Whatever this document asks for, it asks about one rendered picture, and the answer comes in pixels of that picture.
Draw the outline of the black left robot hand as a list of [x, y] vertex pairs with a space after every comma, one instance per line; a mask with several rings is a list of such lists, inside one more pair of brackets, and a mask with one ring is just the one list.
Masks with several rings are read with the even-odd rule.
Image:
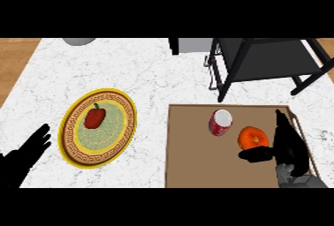
[[29, 169], [50, 147], [50, 126], [44, 124], [31, 134], [19, 149], [0, 153], [0, 188], [17, 188]]

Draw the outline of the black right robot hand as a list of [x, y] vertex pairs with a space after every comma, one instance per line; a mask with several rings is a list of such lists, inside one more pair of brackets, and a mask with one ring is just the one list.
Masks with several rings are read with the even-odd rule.
[[274, 159], [276, 164], [292, 165], [292, 177], [301, 177], [308, 171], [308, 152], [294, 127], [289, 124], [285, 113], [276, 113], [276, 128], [273, 134], [273, 146], [258, 146], [239, 152], [239, 158], [248, 162], [264, 162]]

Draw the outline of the orange squash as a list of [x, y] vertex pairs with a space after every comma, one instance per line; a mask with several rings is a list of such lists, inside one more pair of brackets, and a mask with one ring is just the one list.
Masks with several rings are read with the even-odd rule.
[[266, 133], [255, 127], [246, 126], [239, 131], [237, 144], [242, 150], [268, 146], [268, 139]]

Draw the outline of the brown wooden tray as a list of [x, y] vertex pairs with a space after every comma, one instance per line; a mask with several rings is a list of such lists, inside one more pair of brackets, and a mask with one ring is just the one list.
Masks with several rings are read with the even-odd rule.
[[[215, 136], [208, 121], [215, 110], [232, 115], [227, 132]], [[168, 109], [165, 186], [171, 187], [268, 187], [283, 181], [273, 160], [251, 163], [239, 159], [239, 131], [246, 126], [273, 138], [276, 114], [283, 113], [295, 130], [301, 129], [295, 114], [283, 105], [172, 104]]]

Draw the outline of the black tiered shelf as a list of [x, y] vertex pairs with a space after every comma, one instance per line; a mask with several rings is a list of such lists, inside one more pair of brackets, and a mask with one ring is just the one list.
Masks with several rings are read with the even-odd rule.
[[314, 38], [214, 38], [203, 66], [223, 102], [232, 83], [264, 79], [291, 78], [297, 95], [334, 68], [334, 57]]

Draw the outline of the red can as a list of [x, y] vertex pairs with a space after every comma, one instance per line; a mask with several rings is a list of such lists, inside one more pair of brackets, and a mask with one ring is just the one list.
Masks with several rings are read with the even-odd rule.
[[232, 115], [224, 109], [218, 109], [214, 111], [209, 121], [208, 121], [208, 130], [214, 136], [221, 136], [230, 126], [232, 126]]

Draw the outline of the yellow patterned round plate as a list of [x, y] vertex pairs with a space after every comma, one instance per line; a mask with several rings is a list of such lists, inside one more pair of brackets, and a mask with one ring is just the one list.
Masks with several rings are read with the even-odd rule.
[[[106, 110], [96, 129], [84, 127], [84, 118], [94, 103]], [[113, 88], [88, 92], [63, 115], [57, 146], [65, 161], [76, 168], [91, 169], [110, 163], [131, 141], [137, 126], [137, 111], [128, 95]]]

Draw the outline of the red bell pepper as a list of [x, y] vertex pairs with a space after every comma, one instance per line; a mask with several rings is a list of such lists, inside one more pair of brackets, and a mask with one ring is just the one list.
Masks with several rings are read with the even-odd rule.
[[82, 125], [87, 129], [96, 129], [106, 117], [106, 110], [99, 107], [99, 104], [94, 103], [94, 107], [88, 110]]

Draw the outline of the grey round object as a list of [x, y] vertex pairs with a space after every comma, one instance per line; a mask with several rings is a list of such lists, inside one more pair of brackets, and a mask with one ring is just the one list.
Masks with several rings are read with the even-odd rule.
[[82, 46], [88, 44], [94, 38], [63, 38], [63, 41], [70, 45], [70, 46]]

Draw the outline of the grey and black appliance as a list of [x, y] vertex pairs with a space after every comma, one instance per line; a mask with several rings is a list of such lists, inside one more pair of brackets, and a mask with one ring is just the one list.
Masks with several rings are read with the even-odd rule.
[[211, 38], [169, 38], [168, 44], [174, 55], [180, 53], [208, 52], [211, 48]]

